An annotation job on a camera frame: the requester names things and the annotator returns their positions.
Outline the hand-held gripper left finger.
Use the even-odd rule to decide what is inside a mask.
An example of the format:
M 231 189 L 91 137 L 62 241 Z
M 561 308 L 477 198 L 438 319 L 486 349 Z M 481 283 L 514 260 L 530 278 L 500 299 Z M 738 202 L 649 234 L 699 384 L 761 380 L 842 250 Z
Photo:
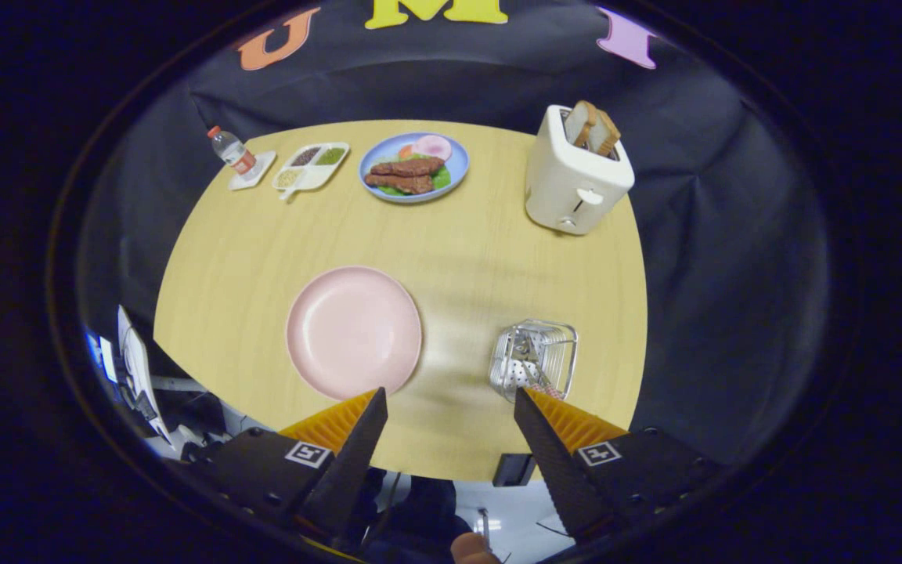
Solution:
M 200 475 L 244 514 L 315 541 L 345 535 L 389 418 L 384 388 L 279 432 L 249 428 L 200 455 Z

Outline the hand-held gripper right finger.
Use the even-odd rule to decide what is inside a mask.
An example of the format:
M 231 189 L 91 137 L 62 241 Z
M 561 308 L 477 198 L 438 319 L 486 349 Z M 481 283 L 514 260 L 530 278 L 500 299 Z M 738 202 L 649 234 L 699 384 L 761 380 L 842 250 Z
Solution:
M 540 390 L 516 390 L 513 418 L 577 544 L 652 526 L 723 471 L 661 429 L 629 432 Z

